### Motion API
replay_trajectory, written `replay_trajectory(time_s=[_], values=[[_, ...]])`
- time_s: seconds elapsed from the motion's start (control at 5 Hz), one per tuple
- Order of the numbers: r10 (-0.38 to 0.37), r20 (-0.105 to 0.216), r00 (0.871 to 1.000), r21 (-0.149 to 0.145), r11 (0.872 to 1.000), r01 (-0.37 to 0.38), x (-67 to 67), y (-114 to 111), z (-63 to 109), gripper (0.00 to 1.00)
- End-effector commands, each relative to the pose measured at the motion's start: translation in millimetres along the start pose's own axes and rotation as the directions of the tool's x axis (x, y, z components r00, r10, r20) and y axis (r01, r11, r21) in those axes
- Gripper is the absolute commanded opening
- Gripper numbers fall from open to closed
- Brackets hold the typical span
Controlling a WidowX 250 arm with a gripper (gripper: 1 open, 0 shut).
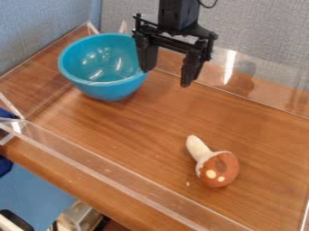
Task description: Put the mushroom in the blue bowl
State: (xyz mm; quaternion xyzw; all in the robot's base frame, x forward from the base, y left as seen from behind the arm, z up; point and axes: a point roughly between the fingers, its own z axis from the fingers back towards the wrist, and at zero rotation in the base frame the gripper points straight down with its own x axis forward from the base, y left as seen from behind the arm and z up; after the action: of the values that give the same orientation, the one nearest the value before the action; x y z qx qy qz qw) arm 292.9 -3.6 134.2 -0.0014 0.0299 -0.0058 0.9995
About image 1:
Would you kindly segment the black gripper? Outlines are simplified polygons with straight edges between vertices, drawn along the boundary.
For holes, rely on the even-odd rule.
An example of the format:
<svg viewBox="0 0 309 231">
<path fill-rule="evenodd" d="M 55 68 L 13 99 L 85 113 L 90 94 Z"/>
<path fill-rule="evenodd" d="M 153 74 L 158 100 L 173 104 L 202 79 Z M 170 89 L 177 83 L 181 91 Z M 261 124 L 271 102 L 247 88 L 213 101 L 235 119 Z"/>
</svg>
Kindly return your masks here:
<svg viewBox="0 0 309 231">
<path fill-rule="evenodd" d="M 181 68 L 181 86 L 186 88 L 198 78 L 204 63 L 212 60 L 215 41 L 219 35 L 193 22 L 182 30 L 168 28 L 150 21 L 150 16 L 137 13 L 133 16 L 136 29 L 133 38 L 137 43 L 140 65 L 144 72 L 156 68 L 158 48 L 186 55 Z"/>
</svg>

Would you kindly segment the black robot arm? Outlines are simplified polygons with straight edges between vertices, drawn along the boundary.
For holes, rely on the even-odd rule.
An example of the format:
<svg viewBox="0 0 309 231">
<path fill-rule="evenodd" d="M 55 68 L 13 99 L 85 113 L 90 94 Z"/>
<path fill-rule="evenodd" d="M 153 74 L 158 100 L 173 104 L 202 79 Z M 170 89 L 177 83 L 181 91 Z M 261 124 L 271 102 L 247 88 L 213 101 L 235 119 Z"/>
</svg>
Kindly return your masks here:
<svg viewBox="0 0 309 231">
<path fill-rule="evenodd" d="M 204 63 L 212 60 L 219 35 L 198 24 L 201 0 L 160 0 L 154 22 L 138 12 L 133 18 L 133 38 L 144 72 L 156 68 L 161 47 L 185 54 L 181 85 L 186 88 L 197 79 Z"/>
</svg>

